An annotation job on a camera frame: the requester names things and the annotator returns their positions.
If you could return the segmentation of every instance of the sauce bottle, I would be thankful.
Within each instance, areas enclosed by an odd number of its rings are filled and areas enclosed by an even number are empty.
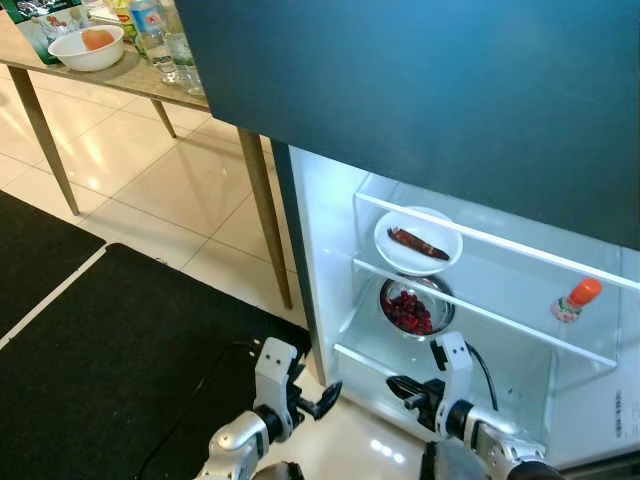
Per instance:
[[[551,312],[564,323],[578,320],[582,308],[602,291],[602,283],[595,278],[585,278],[567,297],[561,297],[551,305]]]

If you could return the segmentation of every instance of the white bowl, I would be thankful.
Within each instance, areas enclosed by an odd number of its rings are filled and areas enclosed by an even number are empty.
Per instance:
[[[451,221],[445,214],[431,208],[417,206],[408,206],[407,208]],[[449,260],[444,261],[423,255],[392,240],[387,230],[395,227],[402,228],[434,247],[444,250],[449,255]],[[462,255],[462,235],[460,232],[404,213],[389,212],[384,215],[378,220],[373,235],[376,248],[382,258],[398,271],[409,275],[425,276],[441,272],[453,266]]]
[[[114,41],[97,50],[87,50],[82,41],[85,30],[107,30],[113,35]],[[58,57],[67,67],[80,72],[96,72],[109,68],[122,57],[124,53],[124,30],[115,25],[96,25],[71,32],[57,38],[49,45],[49,53]]]

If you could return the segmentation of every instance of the white plate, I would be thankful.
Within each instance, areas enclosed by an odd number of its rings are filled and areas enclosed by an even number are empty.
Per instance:
[[[443,213],[431,208],[413,206],[406,208],[451,221]],[[449,261],[423,255],[392,240],[387,230],[396,227],[402,228],[434,247],[443,250],[449,255]],[[460,232],[404,213],[389,212],[378,220],[374,230],[374,239],[376,248],[382,258],[400,272],[410,275],[424,276],[440,272],[455,264],[460,255],[462,255],[462,235]]]

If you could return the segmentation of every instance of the small bottle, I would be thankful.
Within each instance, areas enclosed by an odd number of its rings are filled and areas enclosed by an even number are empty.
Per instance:
[[[166,17],[162,6],[156,0],[133,0],[129,9],[147,58],[160,70],[164,83],[177,83],[176,66],[164,41]]]
[[[561,297],[551,305],[551,312],[564,323],[578,320],[582,308],[602,292],[602,283],[595,278],[585,278],[568,297]]]

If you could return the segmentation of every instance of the table leg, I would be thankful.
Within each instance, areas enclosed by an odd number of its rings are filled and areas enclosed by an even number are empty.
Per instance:
[[[153,103],[153,106],[155,107],[156,112],[158,112],[158,115],[160,116],[160,120],[162,120],[162,123],[164,123],[164,127],[167,129],[167,132],[169,132],[169,135],[171,135],[171,138],[176,138],[177,136],[176,132],[173,129],[173,125],[171,125],[171,120],[169,120],[169,117],[167,116],[167,112],[164,109],[164,105],[162,105],[162,102],[151,99],[151,103]]]
[[[240,144],[244,152],[244,158],[249,171],[249,179],[253,188],[253,195],[258,206],[258,215],[262,224],[262,231],[267,240],[271,263],[276,274],[280,295],[286,308],[292,308],[291,292],[289,291],[289,283],[287,282],[287,269],[284,263],[284,253],[282,251],[282,242],[280,240],[280,231],[278,229],[278,218],[276,217],[276,208],[273,205],[273,196],[271,194],[271,185],[269,184],[269,174],[267,166],[264,163],[262,154],[262,145],[260,137],[257,133],[250,132],[238,127],[238,135],[240,136]]]
[[[46,157],[47,162],[49,162],[53,176],[56,178],[56,181],[60,186],[60,190],[62,190],[62,194],[67,200],[69,208],[74,215],[78,215],[80,213],[80,210],[78,210],[78,204],[73,196],[69,179],[64,171],[64,165],[62,165],[62,160],[60,160],[60,154],[58,153],[56,143],[51,135],[51,130],[49,130],[47,119],[44,117],[36,91],[33,88],[31,79],[29,78],[29,73],[23,68],[11,66],[8,68],[11,78],[13,79],[13,83],[16,86],[16,90],[18,90],[18,94],[20,95],[22,105],[27,112],[27,117],[29,117],[33,131],[36,134],[38,143],[40,143],[40,148],[42,148],[44,156]]]

